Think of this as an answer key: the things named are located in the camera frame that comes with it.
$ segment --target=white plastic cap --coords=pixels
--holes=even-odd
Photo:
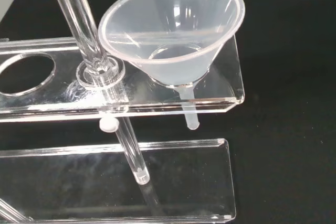
[[[99,121],[99,127],[102,131],[107,133],[116,132],[119,128],[119,120],[111,115],[104,116]]]

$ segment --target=acrylic stand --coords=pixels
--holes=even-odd
[[[101,130],[116,132],[120,144],[1,151],[3,221],[223,223],[234,219],[226,140],[138,144],[129,117],[218,113],[242,103],[235,37],[194,84],[195,98],[183,100],[176,90],[105,53],[86,0],[58,2],[74,38],[0,43],[0,74],[36,55],[55,64],[40,85],[0,92],[0,121],[100,118]]]

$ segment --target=upper acrylic shelf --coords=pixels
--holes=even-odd
[[[25,73],[38,71],[27,61],[37,55],[52,59],[54,67],[39,85],[20,90],[29,78],[19,71],[24,68],[28,68]],[[174,89],[154,82],[125,62],[123,79],[114,87],[122,99],[106,104],[101,92],[87,90],[78,82],[76,70],[81,62],[73,38],[0,42],[0,122],[93,119],[105,113],[115,116],[218,113],[244,101],[235,36],[224,44],[208,73],[195,86],[194,99],[181,99]],[[5,79],[10,71],[16,71],[12,76],[19,78]]]

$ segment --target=plastic funnel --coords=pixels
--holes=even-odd
[[[100,22],[99,39],[112,55],[181,87],[207,73],[244,14],[243,0],[118,0]],[[193,99],[187,93],[181,99]]]

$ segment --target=vertical rod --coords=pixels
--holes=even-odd
[[[119,128],[116,131],[118,140],[124,150],[126,159],[132,169],[136,182],[147,184],[150,180],[149,172],[143,159],[137,138],[129,118],[119,118]]]
[[[91,74],[110,68],[107,55],[98,41],[98,32],[87,0],[58,0],[70,30]]]
[[[135,133],[129,118],[116,119],[112,115],[105,116],[99,121],[99,127],[107,133],[115,132],[122,146],[128,164],[136,182],[145,185],[150,181],[150,175],[135,137]]]
[[[97,86],[110,79],[112,66],[98,41],[98,32],[87,0],[58,0],[83,59]],[[140,185],[150,180],[129,118],[121,118],[116,131],[127,161]]]

